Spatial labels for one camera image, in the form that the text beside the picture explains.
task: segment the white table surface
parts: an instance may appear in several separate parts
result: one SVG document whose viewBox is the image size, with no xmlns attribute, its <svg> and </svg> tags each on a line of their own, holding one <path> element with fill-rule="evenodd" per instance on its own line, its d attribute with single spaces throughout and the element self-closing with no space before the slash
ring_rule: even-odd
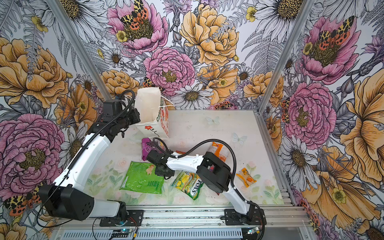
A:
<svg viewBox="0 0 384 240">
<path fill-rule="evenodd" d="M 219 124 L 209 125 L 208 118 L 217 119 Z M 233 134 L 238 137 L 247 136 L 244 144 L 236 142 Z M 92 170 L 85 186 L 85 193 L 105 200 L 119 200 L 127 205 L 226 205 L 228 200 L 217 195 L 205 185 L 201 188 L 196 200 L 171 186 L 179 174 L 165 180 L 162 194 L 145 194 L 120 190 L 131 161 L 141 160 L 142 134 L 135 127 L 130 127 L 125 138 L 117 136 L 105 150 Z M 235 185 L 243 194 L 258 204 L 283 204 L 268 155 L 260 135 L 253 111 L 169 111 L 169 139 L 164 140 L 169 149 L 175 151 L 188 151 L 197 143 L 216 138 L 227 142 L 233 149 L 237 159 L 237 172 L 246 167 L 257 182 L 246 188 L 236 176 Z M 211 143 L 197 148 L 194 154 L 204 154 Z M 233 167 L 232 157 L 225 162 Z"/>
</svg>

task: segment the paper bag handle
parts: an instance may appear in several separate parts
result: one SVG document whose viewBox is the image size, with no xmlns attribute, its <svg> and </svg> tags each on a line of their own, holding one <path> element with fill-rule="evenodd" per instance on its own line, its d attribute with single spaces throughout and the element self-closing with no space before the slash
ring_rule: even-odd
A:
<svg viewBox="0 0 384 240">
<path fill-rule="evenodd" d="M 175 104 L 173 104 L 173 102 L 169 101 L 166 97 L 161 96 L 161 95 L 160 95 L 160 97 L 166 99 L 168 102 L 172 103 L 172 105 L 159 106 L 159 108 L 162 108 L 162 107 L 169 107 L 169 106 L 175 106 Z"/>
</svg>

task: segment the pink flower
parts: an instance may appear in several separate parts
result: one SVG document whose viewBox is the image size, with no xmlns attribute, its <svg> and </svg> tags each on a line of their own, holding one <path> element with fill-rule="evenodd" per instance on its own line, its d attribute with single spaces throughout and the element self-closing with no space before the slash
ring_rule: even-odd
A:
<svg viewBox="0 0 384 240">
<path fill-rule="evenodd" d="M 116 8 L 108 8 L 107 10 L 108 24 L 112 26 L 109 31 L 117 36 L 117 42 L 123 44 L 124 49 L 127 50 L 123 54 L 127 56 L 151 52 L 158 47 L 164 46 L 168 40 L 166 17 L 161 18 L 153 4 L 149 6 L 144 0 L 143 3 L 144 8 L 148 9 L 148 19 L 144 20 L 137 30 L 132 30 L 130 27 L 125 28 L 120 20 L 123 16 L 132 15 L 132 11 L 134 11 L 132 2 L 129 7 L 124 3 L 123 8 L 116 6 Z"/>
<path fill-rule="evenodd" d="M 321 17 L 310 30 L 310 35 L 304 40 L 304 49 L 301 58 L 296 62 L 296 71 L 305 76 L 309 76 L 314 81 L 322 81 L 329 85 L 344 76 L 353 66 L 358 54 L 354 54 L 356 42 L 360 32 L 356 30 L 354 18 L 350 36 L 341 45 L 331 44 L 325 50 L 319 48 L 319 34 L 321 31 L 333 32 L 337 30 L 343 22 L 336 23 Z"/>
<path fill-rule="evenodd" d="M 0 197 L 4 201 L 25 195 L 42 181 L 52 183 L 63 171 L 58 168 L 60 128 L 41 115 L 24 114 L 0 122 Z"/>
<path fill-rule="evenodd" d="M 335 128 L 332 96 L 320 83 L 300 83 L 290 98 L 288 114 L 287 135 L 301 139 L 312 150 L 321 147 Z"/>
<path fill-rule="evenodd" d="M 144 60 L 147 78 L 156 86 L 164 88 L 163 93 L 175 95 L 175 91 L 195 81 L 195 68 L 188 55 L 172 48 L 158 48 L 151 57 Z"/>
</svg>

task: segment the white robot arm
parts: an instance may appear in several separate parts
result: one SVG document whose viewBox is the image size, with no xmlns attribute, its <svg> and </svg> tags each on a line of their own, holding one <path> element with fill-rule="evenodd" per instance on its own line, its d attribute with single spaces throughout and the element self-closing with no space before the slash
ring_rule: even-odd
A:
<svg viewBox="0 0 384 240">
<path fill-rule="evenodd" d="M 114 99 L 104 103 L 102 120 L 95 122 L 89 129 L 84 141 L 86 144 L 78 151 L 68 168 L 53 184 L 43 185 L 40 188 L 38 194 L 51 216 L 74 220 L 107 217 L 118 219 L 123 223 L 127 220 L 128 214 L 124 202 L 95 199 L 83 192 L 89 174 L 114 137 L 120 132 L 124 137 L 122 129 L 127 129 L 129 125 L 140 121 L 137 110 L 131 109 L 130 105 L 122 110 L 121 102 Z M 207 152 L 203 156 L 181 156 L 169 150 L 162 153 L 152 150 L 147 160 L 156 165 L 155 174 L 159 176 L 173 176 L 175 170 L 197 173 L 210 189 L 227 197 L 243 224 L 254 222 L 252 220 L 255 207 L 259 210 L 257 215 L 263 218 L 258 205 L 245 200 L 235 188 L 234 174 L 230 173 L 228 165 L 213 153 Z M 213 171 L 209 170 L 211 166 L 214 166 Z"/>
</svg>

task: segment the white paper bag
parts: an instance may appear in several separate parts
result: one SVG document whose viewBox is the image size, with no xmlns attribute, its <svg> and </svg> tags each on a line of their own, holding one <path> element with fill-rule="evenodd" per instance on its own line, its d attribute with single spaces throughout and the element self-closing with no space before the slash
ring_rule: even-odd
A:
<svg viewBox="0 0 384 240">
<path fill-rule="evenodd" d="M 164 106 L 159 88 L 141 88 L 137 91 L 135 108 L 140 122 L 135 126 L 149 138 L 168 139 L 168 109 Z"/>
</svg>

